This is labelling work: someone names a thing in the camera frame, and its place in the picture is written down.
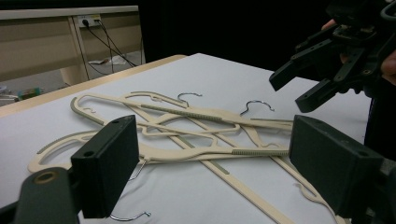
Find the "metal hook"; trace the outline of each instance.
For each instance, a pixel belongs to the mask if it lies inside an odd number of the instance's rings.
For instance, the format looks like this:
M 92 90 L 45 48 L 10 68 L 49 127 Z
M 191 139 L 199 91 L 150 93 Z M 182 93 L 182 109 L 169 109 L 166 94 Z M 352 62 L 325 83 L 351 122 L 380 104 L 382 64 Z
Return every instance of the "metal hook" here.
M 244 112 L 242 112 L 242 113 L 240 114 L 240 116 L 242 116 L 243 114 L 245 114 L 246 112 L 248 112 L 248 104 L 250 104 L 250 103 L 261 103 L 261 104 L 264 104 L 264 105 L 268 105 L 268 104 L 265 103 L 264 101 L 259 101 L 259 100 L 252 100 L 252 101 L 249 101 L 249 102 L 247 102 L 247 109 L 246 109 Z M 268 107 L 270 108 L 271 111 L 275 111 L 270 105 L 268 105 Z
M 132 221 L 132 220 L 135 220 L 135 219 L 137 219 L 137 218 L 139 218 L 139 217 L 141 217 L 143 215 L 146 215 L 146 216 L 150 217 L 151 213 L 142 212 L 141 214 L 139 214 L 139 215 L 137 215 L 135 217 L 130 217 L 130 218 L 114 217 L 113 215 L 110 215 L 110 217 L 113 218 L 114 220 L 117 220 L 117 221 Z
M 130 180 L 133 180 L 133 179 L 135 179 L 135 178 L 137 178 L 137 176 L 140 174 L 140 171 L 142 171 L 142 169 L 143 169 L 143 166 L 145 166 L 145 164 L 146 164 L 146 161 L 143 161 L 143 164 L 140 166 L 140 169 L 139 169 L 139 171 L 137 171 L 137 174 L 136 175 L 134 175 L 133 177 L 131 177 L 128 181 L 130 181 Z
M 192 95 L 196 95 L 196 96 L 202 96 L 202 94 L 195 93 L 195 92 L 182 92 L 181 94 L 179 94 L 179 95 L 177 96 L 177 99 L 178 99 L 179 101 L 186 102 L 187 107 L 189 107 L 189 102 L 187 102 L 187 101 L 185 101 L 185 100 L 182 100 L 182 99 L 180 98 L 180 96 L 182 96 L 182 95 L 187 95 L 187 94 L 192 94 Z

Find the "white tabletop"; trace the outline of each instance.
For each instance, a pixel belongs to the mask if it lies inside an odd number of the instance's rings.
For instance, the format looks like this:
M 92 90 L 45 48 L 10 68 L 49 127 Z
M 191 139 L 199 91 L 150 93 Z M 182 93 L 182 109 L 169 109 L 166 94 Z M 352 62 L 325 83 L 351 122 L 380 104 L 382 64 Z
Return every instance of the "white tabletop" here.
M 195 92 L 202 96 L 183 96 L 194 107 L 239 114 L 246 109 L 248 101 L 261 100 L 275 110 L 252 105 L 244 115 L 246 118 L 293 119 L 294 115 L 302 114 L 294 100 L 316 82 L 295 78 L 281 90 L 274 91 L 268 81 L 271 74 L 257 67 L 194 54 L 2 117 L 0 207 L 18 200 L 21 183 L 30 175 L 27 165 L 40 148 L 70 133 L 101 128 L 71 110 L 71 100 L 83 92 L 120 97 L 132 91 L 153 91 L 172 98 L 183 92 Z M 369 104 L 370 99 L 363 93 L 349 91 L 335 95 L 325 105 L 304 115 L 321 119 L 362 143 Z M 131 110 L 119 104 L 98 103 L 95 109 L 107 119 L 131 114 Z M 261 135 L 267 141 L 289 145 L 289 134 L 262 132 Z M 242 132 L 235 133 L 234 138 L 238 143 L 248 143 Z M 175 144 L 142 135 L 139 141 L 156 147 L 175 147 Z M 61 154 L 53 162 L 67 161 L 70 155 L 70 152 Z M 325 206 L 308 201 L 296 187 L 297 180 L 270 158 L 216 162 L 294 223 L 336 223 Z M 152 216 L 140 217 L 133 223 L 275 223 L 199 161 L 146 165 L 137 179 L 125 187 L 113 215 L 133 217 L 143 211 Z M 118 223 L 110 218 L 84 219 L 81 214 L 80 219 L 82 223 Z

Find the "floor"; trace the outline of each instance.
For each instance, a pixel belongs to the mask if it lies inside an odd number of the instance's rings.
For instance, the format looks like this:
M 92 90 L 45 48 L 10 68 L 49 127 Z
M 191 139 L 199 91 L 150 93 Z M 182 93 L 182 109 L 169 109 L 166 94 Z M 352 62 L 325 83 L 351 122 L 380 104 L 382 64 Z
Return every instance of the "floor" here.
M 113 71 L 123 71 L 133 67 L 134 64 L 140 65 L 145 63 L 143 50 L 126 53 L 125 55 L 125 58 L 129 61 L 129 63 L 119 56 L 113 57 L 112 62 L 99 64 L 102 61 L 109 61 L 109 58 L 90 62 L 88 66 L 92 75 L 90 79 L 112 74 Z M 0 106 L 14 103 L 15 97 L 13 96 L 18 96 L 19 94 L 22 94 L 26 91 L 35 91 L 39 92 L 39 94 L 45 94 L 67 87 L 68 85 L 64 83 L 60 70 L 48 71 L 29 77 L 15 78 L 0 82 Z

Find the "silver hook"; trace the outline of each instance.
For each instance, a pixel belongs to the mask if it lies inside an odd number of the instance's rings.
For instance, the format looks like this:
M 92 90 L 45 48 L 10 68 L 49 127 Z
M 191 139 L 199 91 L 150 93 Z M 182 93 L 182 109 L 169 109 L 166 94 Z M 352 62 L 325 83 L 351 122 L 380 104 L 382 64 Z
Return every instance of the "silver hook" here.
M 242 116 L 243 114 L 245 114 L 246 112 L 248 112 L 248 104 L 250 104 L 250 103 L 261 103 L 261 104 L 264 104 L 264 105 L 268 105 L 268 104 L 265 103 L 264 101 L 259 101 L 259 100 L 252 100 L 252 101 L 249 101 L 249 102 L 247 102 L 247 109 L 246 109 L 244 112 L 242 112 L 242 113 L 240 114 L 240 116 Z M 270 105 L 268 105 L 268 107 L 270 108 L 271 111 L 275 111 Z
M 182 100 L 182 99 L 180 98 L 180 96 L 182 96 L 182 95 L 187 95 L 187 94 L 192 94 L 192 95 L 196 95 L 196 96 L 202 96 L 202 94 L 195 93 L 195 92 L 182 92 L 181 94 L 179 94 L 179 95 L 177 96 L 177 99 L 178 99 L 179 101 L 186 102 L 187 107 L 189 107 L 189 102 L 187 102 L 187 101 L 185 101 L 185 100 Z
M 134 175 L 133 177 L 129 178 L 129 180 L 128 180 L 128 181 L 130 181 L 130 180 L 133 180 L 133 179 L 137 178 L 137 176 L 140 174 L 140 171 L 142 171 L 142 169 L 143 169 L 143 166 L 145 166 L 145 164 L 146 164 L 146 161 L 143 161 L 143 164 L 140 166 L 140 169 L 137 171 L 137 174 L 136 174 L 136 175 Z
M 135 217 L 130 217 L 130 218 L 114 217 L 113 215 L 110 215 L 110 217 L 113 218 L 114 220 L 117 220 L 117 221 L 132 221 L 132 220 L 135 220 L 135 219 L 137 219 L 137 218 L 139 218 L 139 217 L 141 217 L 143 215 L 146 215 L 146 216 L 150 217 L 151 213 L 142 212 L 141 214 L 139 214 L 139 215 L 137 215 Z

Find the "person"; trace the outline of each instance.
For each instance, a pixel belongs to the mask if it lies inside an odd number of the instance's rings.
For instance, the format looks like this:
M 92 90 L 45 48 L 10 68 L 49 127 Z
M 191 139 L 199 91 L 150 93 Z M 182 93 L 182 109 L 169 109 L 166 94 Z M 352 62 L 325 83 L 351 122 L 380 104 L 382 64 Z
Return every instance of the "person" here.
M 334 25 L 334 20 L 326 22 L 321 29 Z M 340 55 L 341 62 L 347 55 Z M 381 63 L 381 77 L 386 80 L 381 86 L 382 94 L 372 99 L 364 136 L 364 145 L 383 157 L 396 161 L 394 131 L 396 127 L 396 49 Z

